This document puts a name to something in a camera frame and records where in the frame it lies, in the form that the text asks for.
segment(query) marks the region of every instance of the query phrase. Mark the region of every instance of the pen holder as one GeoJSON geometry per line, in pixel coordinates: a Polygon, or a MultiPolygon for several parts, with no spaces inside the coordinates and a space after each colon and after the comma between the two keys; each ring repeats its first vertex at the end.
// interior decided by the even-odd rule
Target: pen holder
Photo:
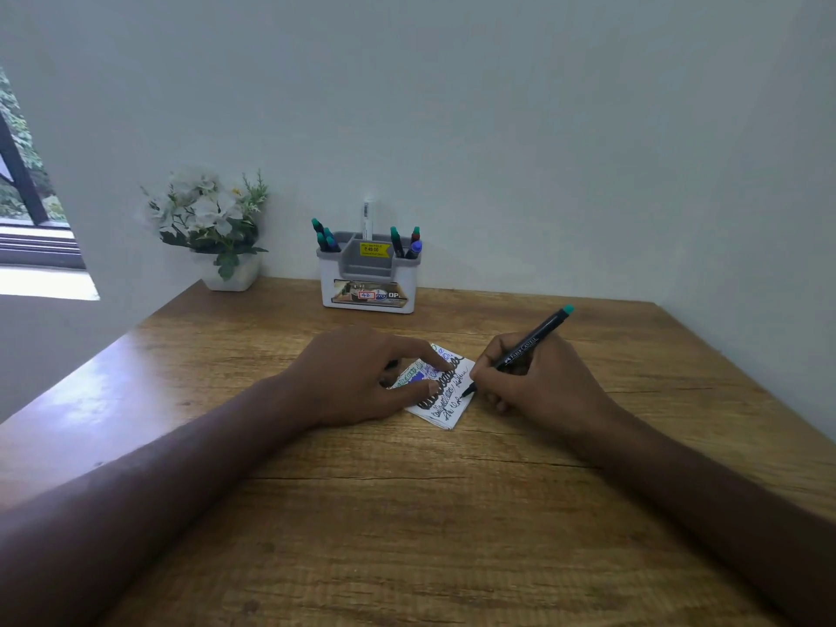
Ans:
{"type": "Polygon", "coordinates": [[[364,240],[360,233],[337,231],[339,253],[317,249],[322,305],[376,313],[410,314],[421,253],[415,259],[394,256],[392,240],[375,233],[364,240]]]}

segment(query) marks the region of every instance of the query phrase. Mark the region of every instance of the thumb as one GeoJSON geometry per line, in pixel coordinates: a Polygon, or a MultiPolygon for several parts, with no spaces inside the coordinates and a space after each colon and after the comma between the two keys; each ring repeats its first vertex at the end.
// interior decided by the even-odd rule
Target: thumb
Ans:
{"type": "Polygon", "coordinates": [[[383,409],[386,415],[393,414],[406,407],[417,405],[422,400],[438,394],[439,386],[434,380],[418,380],[394,389],[383,389],[383,409]]]}
{"type": "Polygon", "coordinates": [[[503,374],[492,367],[477,369],[473,375],[473,382],[478,389],[488,391],[499,396],[509,405],[517,406],[523,395],[524,376],[503,374]]]}

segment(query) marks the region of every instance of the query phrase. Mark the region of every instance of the paper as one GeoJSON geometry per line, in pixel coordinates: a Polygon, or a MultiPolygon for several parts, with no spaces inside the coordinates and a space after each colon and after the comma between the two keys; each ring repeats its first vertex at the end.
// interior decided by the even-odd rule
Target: paper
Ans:
{"type": "Polygon", "coordinates": [[[440,426],[442,429],[449,431],[459,421],[462,412],[465,411],[471,398],[473,398],[473,394],[465,396],[465,398],[462,398],[462,394],[470,386],[470,370],[473,368],[474,362],[470,358],[448,352],[439,345],[432,344],[432,348],[444,360],[452,363],[455,369],[451,372],[441,372],[432,365],[418,359],[398,376],[398,379],[392,385],[392,389],[419,380],[436,381],[441,387],[437,396],[422,400],[414,407],[407,407],[406,410],[420,416],[427,422],[432,422],[435,426],[440,426]]]}

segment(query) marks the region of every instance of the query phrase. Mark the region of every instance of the window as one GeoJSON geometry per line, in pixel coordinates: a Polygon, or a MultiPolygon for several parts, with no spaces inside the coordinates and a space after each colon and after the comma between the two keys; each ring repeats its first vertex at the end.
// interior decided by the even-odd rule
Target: window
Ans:
{"type": "Polygon", "coordinates": [[[0,67],[0,265],[84,269],[61,202],[0,67]]]}

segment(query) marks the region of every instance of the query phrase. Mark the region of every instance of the right arm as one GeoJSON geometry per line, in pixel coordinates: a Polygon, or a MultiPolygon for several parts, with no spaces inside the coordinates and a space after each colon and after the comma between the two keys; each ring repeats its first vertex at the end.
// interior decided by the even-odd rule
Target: right arm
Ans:
{"type": "Polygon", "coordinates": [[[798,625],[836,616],[836,526],[621,409],[571,345],[551,334],[526,374],[492,361],[524,334],[496,337],[472,378],[499,411],[517,407],[614,481],[661,506],[798,625]]]}

